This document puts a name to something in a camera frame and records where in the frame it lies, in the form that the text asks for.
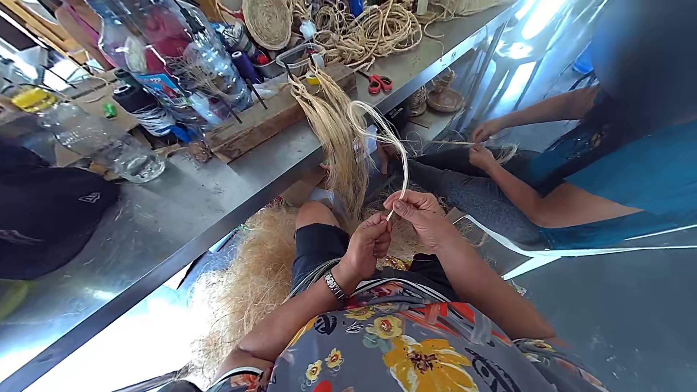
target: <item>black shorts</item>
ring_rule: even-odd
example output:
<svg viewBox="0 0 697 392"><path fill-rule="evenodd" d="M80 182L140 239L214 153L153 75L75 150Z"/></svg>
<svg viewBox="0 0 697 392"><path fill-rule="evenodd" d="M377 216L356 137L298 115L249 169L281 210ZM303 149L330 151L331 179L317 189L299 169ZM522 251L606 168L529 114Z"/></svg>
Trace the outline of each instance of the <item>black shorts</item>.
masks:
<svg viewBox="0 0 697 392"><path fill-rule="evenodd" d="M313 223L297 229L292 287L300 284L302 279L324 262L343 257L349 248L350 239L349 233L324 223ZM414 255L409 271L376 272L376 277L385 277L385 274L429 286L456 301L457 297L436 255L418 253Z"/></svg>

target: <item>yellow flower print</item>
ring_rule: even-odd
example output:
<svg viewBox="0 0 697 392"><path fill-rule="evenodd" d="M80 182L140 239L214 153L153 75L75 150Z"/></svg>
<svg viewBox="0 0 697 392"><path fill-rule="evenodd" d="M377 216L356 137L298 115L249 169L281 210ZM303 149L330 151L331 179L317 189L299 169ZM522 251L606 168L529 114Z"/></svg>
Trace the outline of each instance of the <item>yellow flower print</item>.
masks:
<svg viewBox="0 0 697 392"><path fill-rule="evenodd" d="M372 306L363 306L362 308L346 309L348 313L344 313L347 319L365 321L375 315L375 310Z"/></svg>
<svg viewBox="0 0 697 392"><path fill-rule="evenodd" d="M396 338L401 335L401 320L389 315L378 317L373 325L365 327L365 331L382 339Z"/></svg>
<svg viewBox="0 0 697 392"><path fill-rule="evenodd" d="M528 342L528 344L533 346L533 347L537 347L538 349L543 349L543 350L546 350L549 352L556 352L556 350L554 350L554 348L552 346L550 346L547 342L545 342L542 339L530 340Z"/></svg>
<svg viewBox="0 0 697 392"><path fill-rule="evenodd" d="M310 382L315 382L319 372L322 370L322 360L318 359L315 363L307 365L307 370L305 371L305 376Z"/></svg>
<svg viewBox="0 0 697 392"><path fill-rule="evenodd" d="M392 339L395 348L383 355L385 365L405 392L478 392L477 384L462 368L472 363L445 339L421 343L410 336Z"/></svg>
<svg viewBox="0 0 697 392"><path fill-rule="evenodd" d="M336 368L344 362L342 352L334 348L332 352L329 353L329 356L324 358L324 361L327 363L329 369Z"/></svg>
<svg viewBox="0 0 697 392"><path fill-rule="evenodd" d="M312 329L312 326L314 325L315 321L317 321L317 316L313 317L311 320L307 322L307 324L302 326L302 328L296 333L293 339L291 339L291 342L288 343L288 346L286 346L286 348L292 347L294 344L296 344L305 332L308 332L310 329Z"/></svg>

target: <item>woven basket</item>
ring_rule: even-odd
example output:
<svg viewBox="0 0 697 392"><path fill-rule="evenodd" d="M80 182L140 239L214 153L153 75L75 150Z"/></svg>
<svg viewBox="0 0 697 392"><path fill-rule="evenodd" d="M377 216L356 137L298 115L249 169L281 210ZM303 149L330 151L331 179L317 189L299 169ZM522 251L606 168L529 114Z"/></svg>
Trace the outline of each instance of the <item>woven basket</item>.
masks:
<svg viewBox="0 0 697 392"><path fill-rule="evenodd" d="M293 16L286 0L243 0L242 12L256 43L269 50L288 45Z"/></svg>

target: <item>hand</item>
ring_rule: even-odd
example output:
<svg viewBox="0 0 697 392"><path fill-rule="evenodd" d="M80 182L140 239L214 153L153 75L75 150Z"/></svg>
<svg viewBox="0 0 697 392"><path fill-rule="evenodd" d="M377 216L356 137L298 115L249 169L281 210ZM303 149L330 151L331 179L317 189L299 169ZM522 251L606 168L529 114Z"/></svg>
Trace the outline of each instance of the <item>hand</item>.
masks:
<svg viewBox="0 0 697 392"><path fill-rule="evenodd" d="M332 274L344 291L344 283L351 287L361 280L370 278L375 272L378 259L387 255L392 240L392 222L388 222L387 218L385 214L375 213L353 232L346 254L332 269Z"/></svg>
<svg viewBox="0 0 697 392"><path fill-rule="evenodd" d="M498 165L491 151L482 146L481 143L477 143L470 148L470 163L485 172Z"/></svg>
<svg viewBox="0 0 697 392"><path fill-rule="evenodd" d="M489 137L499 133L503 128L508 128L503 121L503 117L485 121L478 125L472 132L472 141L474 143L485 142Z"/></svg>
<svg viewBox="0 0 697 392"><path fill-rule="evenodd" d="M407 190L404 198L399 200L399 194L400 192L392 193L383 205L388 210L394 209L397 215L411 222L421 243L435 249L443 241L461 236L445 219L445 213L435 196Z"/></svg>

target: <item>wooden board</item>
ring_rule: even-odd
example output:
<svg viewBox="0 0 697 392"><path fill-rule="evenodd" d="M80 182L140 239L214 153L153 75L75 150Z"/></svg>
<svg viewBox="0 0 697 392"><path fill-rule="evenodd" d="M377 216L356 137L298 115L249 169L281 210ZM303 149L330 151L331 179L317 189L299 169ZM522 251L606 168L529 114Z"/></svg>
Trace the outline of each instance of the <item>wooden board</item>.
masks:
<svg viewBox="0 0 697 392"><path fill-rule="evenodd" d="M324 70L345 91L355 88L355 73L342 64L332 64ZM303 81L308 91L318 91ZM206 133L206 141L215 154L229 162L258 146L293 124L305 119L305 113L290 88L282 89L276 96L264 101L265 110L257 103L240 113L242 123L236 120L227 127Z"/></svg>

